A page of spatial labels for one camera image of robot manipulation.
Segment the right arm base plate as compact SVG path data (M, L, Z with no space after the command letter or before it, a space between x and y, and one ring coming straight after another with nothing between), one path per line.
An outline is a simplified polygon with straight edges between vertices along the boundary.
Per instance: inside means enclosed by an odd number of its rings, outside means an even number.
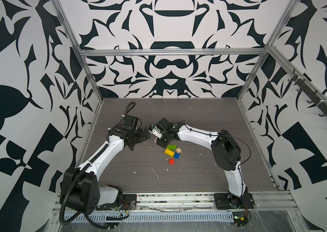
M228 209L254 209L255 201L248 191L245 191L241 197L237 197L231 193L215 193L215 207L219 210Z

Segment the green wood block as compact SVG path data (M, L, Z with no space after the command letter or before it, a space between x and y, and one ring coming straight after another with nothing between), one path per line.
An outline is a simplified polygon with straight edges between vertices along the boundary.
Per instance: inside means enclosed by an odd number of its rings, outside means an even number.
M176 145L168 145L167 146L167 149L176 150L177 149L177 146Z

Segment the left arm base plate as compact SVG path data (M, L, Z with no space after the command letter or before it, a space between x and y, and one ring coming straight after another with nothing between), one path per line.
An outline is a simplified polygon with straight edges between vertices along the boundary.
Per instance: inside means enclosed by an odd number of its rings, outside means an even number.
M97 211L107 210L129 210L136 206L137 195L136 194L118 194L114 203L104 204L96 208Z

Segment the yellow wood block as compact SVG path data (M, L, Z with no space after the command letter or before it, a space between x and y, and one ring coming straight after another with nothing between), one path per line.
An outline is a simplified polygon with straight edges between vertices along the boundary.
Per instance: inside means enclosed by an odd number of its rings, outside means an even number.
M170 149L166 149L165 151L164 151L164 153L166 154L166 155L168 155L170 158L174 158L174 156L175 156L175 152L174 151L172 151L172 150L170 150Z

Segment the small green circuit board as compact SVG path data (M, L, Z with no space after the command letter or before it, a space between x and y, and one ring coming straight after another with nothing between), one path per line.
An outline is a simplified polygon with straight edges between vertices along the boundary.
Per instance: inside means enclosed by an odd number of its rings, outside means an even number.
M247 210L245 211L236 211L232 213L233 215L233 226L235 227L245 227L251 219L251 213Z

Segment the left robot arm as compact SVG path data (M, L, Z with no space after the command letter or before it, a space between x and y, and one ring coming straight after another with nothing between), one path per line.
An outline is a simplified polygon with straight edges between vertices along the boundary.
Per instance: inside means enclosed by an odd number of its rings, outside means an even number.
M77 215L89 215L102 205L119 206L122 190L114 186L99 188L98 181L113 158L125 147L133 150L136 144L150 139L147 128L138 127L141 119L125 115L122 123L108 130L106 141L84 163L77 168L69 167L64 173L60 215L66 209L76 211Z

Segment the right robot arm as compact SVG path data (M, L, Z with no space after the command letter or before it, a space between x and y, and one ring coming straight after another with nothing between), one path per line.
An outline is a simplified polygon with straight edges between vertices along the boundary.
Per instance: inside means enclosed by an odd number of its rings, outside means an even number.
M166 118L151 125L149 130L157 137L156 143L163 148L176 140L191 142L211 150L215 164L224 170L228 183L228 193L220 195L221 208L239 208L245 202L248 189L241 171L241 148L228 131L200 130L184 122L171 123Z

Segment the black hook rail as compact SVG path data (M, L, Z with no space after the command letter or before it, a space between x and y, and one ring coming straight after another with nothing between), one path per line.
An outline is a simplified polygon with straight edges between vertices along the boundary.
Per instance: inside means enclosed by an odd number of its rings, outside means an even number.
M296 69L293 69L293 76L289 82L297 85L297 92L299 95L300 93L304 93L308 97L308 104L319 108L321 111L319 117L327 118L327 97L324 96L306 76L298 73Z

